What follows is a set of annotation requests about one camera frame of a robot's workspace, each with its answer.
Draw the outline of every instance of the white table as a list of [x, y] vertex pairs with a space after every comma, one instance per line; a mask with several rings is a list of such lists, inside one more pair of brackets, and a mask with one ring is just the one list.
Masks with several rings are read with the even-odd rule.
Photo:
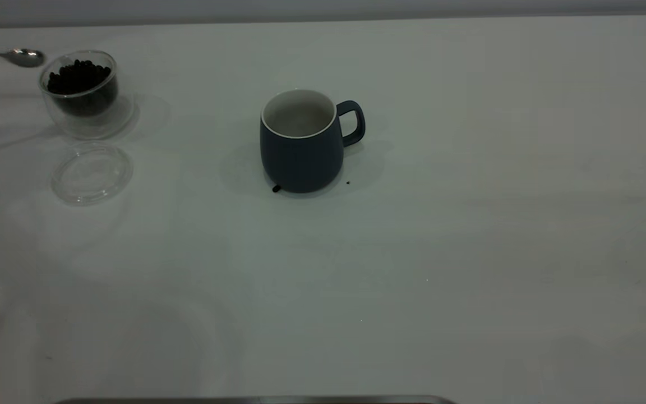
[[[13, 46], [107, 51], [139, 113], [111, 140], [128, 187], [69, 207], [39, 71], [0, 61], [0, 402], [646, 402], [646, 16], [0, 30]], [[367, 118], [313, 195], [262, 174], [259, 110], [293, 87]]]

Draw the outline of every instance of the glass jar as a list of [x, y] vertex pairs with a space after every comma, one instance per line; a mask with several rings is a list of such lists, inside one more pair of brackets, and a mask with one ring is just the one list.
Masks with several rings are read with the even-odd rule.
[[[99, 69], [108, 67], [110, 73], [91, 89], [76, 94], [56, 94], [49, 90], [49, 80], [59, 74], [62, 67], [87, 61]], [[133, 97], [121, 85], [116, 61], [106, 52], [80, 50], [57, 58], [41, 72], [39, 88], [54, 123], [80, 140], [114, 135], [133, 115]]]

